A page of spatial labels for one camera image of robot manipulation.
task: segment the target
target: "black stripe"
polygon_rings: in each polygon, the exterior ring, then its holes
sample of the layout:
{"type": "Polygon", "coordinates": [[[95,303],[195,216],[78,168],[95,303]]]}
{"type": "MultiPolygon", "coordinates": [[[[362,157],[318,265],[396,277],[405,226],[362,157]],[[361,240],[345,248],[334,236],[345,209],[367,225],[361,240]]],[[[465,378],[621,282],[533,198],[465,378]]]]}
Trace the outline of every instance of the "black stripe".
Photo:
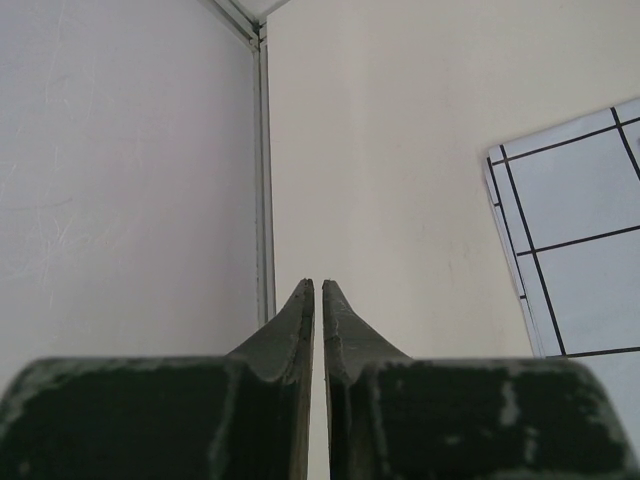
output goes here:
{"type": "MultiPolygon", "coordinates": [[[[553,145],[548,145],[546,147],[542,147],[542,148],[537,148],[535,150],[531,150],[530,152],[525,152],[525,153],[521,153],[519,155],[514,155],[513,157],[507,157],[506,153],[504,153],[504,159],[503,160],[498,160],[497,162],[493,162],[493,165],[499,165],[501,163],[504,163],[505,160],[518,160],[520,158],[524,158],[524,157],[528,157],[529,155],[535,155],[536,153],[540,153],[540,152],[544,152],[546,150],[551,150],[552,148],[558,148],[558,147],[563,147],[565,145],[569,145],[570,143],[574,143],[574,142],[579,142],[580,140],[584,140],[585,138],[589,138],[589,137],[593,137],[595,135],[600,135],[601,133],[606,133],[606,132],[610,132],[611,130],[615,130],[615,129],[621,129],[622,127],[625,127],[627,125],[631,125],[632,123],[636,123],[636,122],[640,122],[640,117],[638,118],[634,118],[632,120],[627,120],[626,122],[622,122],[619,125],[612,125],[610,127],[606,127],[606,128],[602,128],[600,130],[596,130],[595,132],[591,132],[591,133],[587,133],[585,135],[581,135],[579,137],[575,137],[575,138],[571,138],[569,140],[565,140],[563,142],[559,142],[559,143],[554,143],[553,145]]],[[[637,169],[637,162],[635,163],[636,166],[636,173],[638,173],[640,178],[640,172],[637,169]]]]}
{"type": "Polygon", "coordinates": [[[631,352],[640,352],[640,347],[629,347],[629,348],[614,348],[613,350],[598,350],[595,352],[580,352],[580,353],[569,353],[566,355],[550,355],[547,358],[580,358],[580,357],[597,357],[600,355],[612,355],[616,353],[631,353],[631,352]]]}
{"type": "Polygon", "coordinates": [[[500,145],[500,151],[502,152],[502,156],[505,157],[505,167],[507,167],[507,175],[509,176],[509,182],[511,183],[511,189],[513,190],[513,196],[516,200],[516,204],[518,205],[518,211],[520,212],[520,218],[522,219],[522,226],[524,227],[524,231],[527,235],[527,240],[529,241],[529,248],[531,249],[533,261],[536,264],[536,270],[538,271],[538,277],[540,277],[540,285],[542,286],[542,292],[544,293],[544,299],[547,302],[547,308],[549,309],[549,315],[551,316],[551,322],[553,323],[553,329],[556,332],[556,338],[558,339],[558,346],[560,347],[560,353],[565,355],[567,352],[564,348],[564,343],[562,341],[562,335],[560,334],[560,327],[558,326],[558,320],[556,319],[556,314],[553,310],[553,305],[551,304],[551,297],[549,296],[549,290],[547,289],[547,284],[544,281],[544,275],[542,274],[542,267],[540,266],[540,261],[538,260],[538,255],[536,254],[536,249],[533,246],[533,238],[531,237],[531,231],[529,230],[529,225],[527,225],[527,219],[524,216],[524,210],[522,209],[522,203],[520,202],[520,196],[518,195],[518,190],[516,189],[516,182],[513,179],[513,173],[511,173],[511,167],[509,166],[509,159],[507,158],[504,145],[500,145]]]}
{"type": "Polygon", "coordinates": [[[627,136],[622,129],[622,124],[620,123],[620,118],[618,117],[618,112],[616,112],[615,107],[611,109],[611,113],[613,114],[613,118],[616,121],[616,128],[618,129],[618,132],[620,132],[620,138],[622,139],[622,143],[624,143],[624,148],[627,151],[627,155],[629,155],[631,165],[633,165],[633,169],[636,171],[636,176],[638,177],[638,180],[640,180],[640,167],[638,167],[636,157],[633,155],[633,151],[631,150],[631,146],[629,145],[627,136]]]}
{"type": "MultiPolygon", "coordinates": [[[[580,238],[578,240],[571,240],[570,242],[558,243],[556,245],[549,245],[548,247],[536,248],[536,253],[546,252],[547,250],[554,250],[556,248],[569,247],[571,245],[577,245],[579,243],[590,242],[591,240],[599,240],[601,238],[614,237],[616,235],[621,235],[623,233],[635,232],[636,230],[640,230],[640,225],[635,227],[623,228],[622,230],[614,230],[613,232],[601,233],[600,235],[594,235],[592,237],[580,238]]],[[[522,257],[524,255],[531,255],[531,251],[520,252],[517,254],[518,257],[522,257]]]]}
{"type": "Polygon", "coordinates": [[[509,240],[511,253],[513,254],[515,259],[516,269],[518,270],[518,277],[520,277],[520,285],[522,287],[522,291],[524,292],[524,280],[522,279],[522,273],[520,272],[520,265],[518,264],[518,259],[515,258],[516,249],[513,247],[513,239],[511,238],[511,231],[509,230],[509,225],[507,224],[507,217],[504,214],[504,207],[502,207],[502,198],[500,198],[500,190],[498,190],[498,182],[496,180],[496,174],[493,171],[493,166],[491,165],[490,158],[487,158],[487,164],[489,165],[489,172],[491,173],[491,180],[493,181],[493,187],[496,191],[496,197],[498,197],[498,203],[500,204],[500,212],[502,213],[502,220],[504,221],[504,228],[507,232],[507,239],[509,240]]]}

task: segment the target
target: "black line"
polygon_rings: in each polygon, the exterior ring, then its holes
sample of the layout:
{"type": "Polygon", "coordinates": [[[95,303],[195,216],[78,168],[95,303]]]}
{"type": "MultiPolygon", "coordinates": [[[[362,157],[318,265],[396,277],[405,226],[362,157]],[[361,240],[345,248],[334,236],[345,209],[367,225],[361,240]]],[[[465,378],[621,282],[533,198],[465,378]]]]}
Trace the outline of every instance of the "black line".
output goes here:
{"type": "Polygon", "coordinates": [[[506,152],[503,154],[504,155],[504,159],[503,160],[498,160],[497,162],[494,162],[493,165],[500,165],[501,163],[504,163],[506,160],[518,160],[520,158],[524,158],[524,157],[528,157],[530,155],[535,155],[536,153],[540,153],[540,152],[544,152],[546,150],[551,150],[552,148],[558,148],[558,147],[563,147],[565,145],[569,145],[570,143],[574,143],[574,142],[579,142],[580,140],[584,140],[585,138],[589,138],[589,137],[594,137],[596,135],[600,135],[601,133],[606,133],[606,132],[610,132],[612,130],[616,130],[616,129],[621,129],[622,127],[626,127],[627,125],[631,125],[632,123],[636,123],[636,122],[640,122],[640,117],[638,118],[634,118],[631,120],[627,120],[626,122],[622,122],[619,125],[612,125],[610,127],[606,127],[606,128],[602,128],[600,130],[596,130],[595,132],[591,132],[591,133],[587,133],[585,135],[581,135],[579,137],[575,137],[575,138],[571,138],[569,140],[565,140],[563,142],[559,142],[559,143],[554,143],[553,145],[548,145],[546,147],[541,147],[541,148],[537,148],[535,150],[531,150],[529,152],[525,152],[525,153],[521,153],[519,155],[514,155],[513,157],[507,157],[506,152]]]}
{"type": "Polygon", "coordinates": [[[536,264],[536,270],[538,271],[538,277],[540,278],[540,285],[542,286],[542,293],[544,294],[544,299],[547,302],[547,308],[549,309],[549,315],[551,316],[551,322],[553,323],[553,329],[556,332],[556,338],[558,339],[558,346],[560,347],[560,353],[562,355],[566,355],[566,350],[564,348],[564,342],[562,341],[562,335],[560,334],[560,327],[558,325],[558,320],[556,319],[555,311],[553,310],[553,305],[551,304],[551,297],[549,296],[549,290],[547,289],[547,284],[544,281],[544,275],[542,274],[542,267],[540,266],[540,261],[538,260],[538,255],[536,254],[536,249],[533,246],[533,238],[531,237],[531,231],[529,230],[529,225],[527,224],[527,219],[524,216],[524,210],[522,208],[522,202],[520,202],[520,195],[518,195],[518,190],[516,189],[516,182],[513,179],[513,173],[511,173],[511,167],[509,166],[509,160],[507,158],[507,152],[504,149],[504,145],[500,145],[500,151],[502,152],[502,156],[505,158],[505,167],[507,167],[507,175],[509,176],[509,182],[511,183],[511,189],[513,190],[513,196],[516,200],[516,204],[518,205],[518,212],[520,212],[520,218],[522,219],[522,226],[524,227],[524,232],[527,235],[527,240],[529,241],[529,248],[531,249],[533,261],[536,264]]]}
{"type": "Polygon", "coordinates": [[[520,264],[518,263],[518,259],[515,258],[516,249],[513,247],[513,239],[511,238],[511,231],[509,230],[509,225],[507,224],[507,216],[504,214],[504,207],[502,206],[502,198],[500,197],[500,190],[498,190],[498,182],[496,180],[496,174],[493,171],[493,166],[491,165],[490,158],[487,158],[487,164],[489,165],[489,173],[491,173],[493,188],[496,191],[496,197],[498,198],[498,203],[500,204],[500,212],[502,213],[502,220],[504,221],[504,228],[507,232],[507,239],[509,240],[511,253],[513,254],[513,257],[516,263],[516,269],[518,270],[518,277],[520,277],[520,285],[522,286],[522,291],[524,292],[524,280],[522,279],[522,272],[520,272],[520,264]]]}
{"type": "Polygon", "coordinates": [[[640,352],[640,347],[614,348],[612,350],[598,350],[595,352],[568,353],[566,355],[550,355],[547,358],[580,358],[580,357],[597,357],[600,355],[612,355],[616,353],[640,352]]]}
{"type": "Polygon", "coordinates": [[[611,108],[611,113],[613,114],[613,119],[616,121],[616,128],[618,132],[620,132],[620,138],[622,139],[622,143],[624,143],[624,148],[627,151],[627,155],[629,155],[629,160],[631,160],[631,165],[633,165],[633,169],[636,171],[636,176],[638,180],[640,180],[640,167],[638,167],[638,161],[636,157],[633,155],[633,151],[631,150],[631,146],[629,145],[629,141],[627,140],[627,136],[622,129],[622,124],[620,123],[620,118],[618,117],[618,112],[616,112],[616,108],[611,108]]]}
{"type": "MultiPolygon", "coordinates": [[[[640,225],[635,227],[623,228],[622,230],[614,230],[613,232],[601,233],[600,235],[593,235],[592,237],[580,238],[578,240],[571,240],[569,242],[558,243],[556,245],[549,245],[548,247],[536,248],[536,253],[546,252],[547,250],[554,250],[556,248],[569,247],[571,245],[577,245],[579,243],[590,242],[592,240],[599,240],[601,238],[607,237],[615,237],[616,235],[621,235],[623,233],[635,232],[636,230],[640,230],[640,225]]],[[[524,255],[531,255],[531,251],[520,252],[517,254],[518,257],[522,257],[524,255]]]]}

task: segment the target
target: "scratched panel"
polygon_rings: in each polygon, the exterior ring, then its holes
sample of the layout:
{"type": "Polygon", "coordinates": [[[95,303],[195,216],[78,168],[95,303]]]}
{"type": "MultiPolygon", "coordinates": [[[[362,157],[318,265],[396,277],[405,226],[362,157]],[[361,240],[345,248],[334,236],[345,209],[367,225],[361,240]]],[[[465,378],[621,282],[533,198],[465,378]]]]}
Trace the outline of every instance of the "scratched panel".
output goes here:
{"type": "Polygon", "coordinates": [[[199,0],[0,0],[0,389],[255,330],[252,75],[199,0]]]}

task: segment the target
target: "metal frame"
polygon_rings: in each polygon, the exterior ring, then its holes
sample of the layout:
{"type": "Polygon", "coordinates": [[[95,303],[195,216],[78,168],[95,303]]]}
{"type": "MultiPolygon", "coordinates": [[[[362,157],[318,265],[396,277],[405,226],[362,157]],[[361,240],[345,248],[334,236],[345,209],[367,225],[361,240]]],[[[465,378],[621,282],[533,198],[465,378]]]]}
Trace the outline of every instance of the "metal frame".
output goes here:
{"type": "Polygon", "coordinates": [[[254,68],[258,326],[276,313],[269,135],[267,27],[234,0],[207,0],[216,16],[251,50],[254,68]]]}

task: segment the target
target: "gray wall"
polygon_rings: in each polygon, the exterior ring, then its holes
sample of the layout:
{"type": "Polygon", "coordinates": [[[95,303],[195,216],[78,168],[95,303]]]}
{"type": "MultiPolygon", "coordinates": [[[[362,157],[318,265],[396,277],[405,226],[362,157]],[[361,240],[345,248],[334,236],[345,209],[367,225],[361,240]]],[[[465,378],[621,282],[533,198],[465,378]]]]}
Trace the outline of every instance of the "gray wall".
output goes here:
{"type": "Polygon", "coordinates": [[[199,0],[0,0],[0,390],[257,328],[252,58],[199,0]]]}

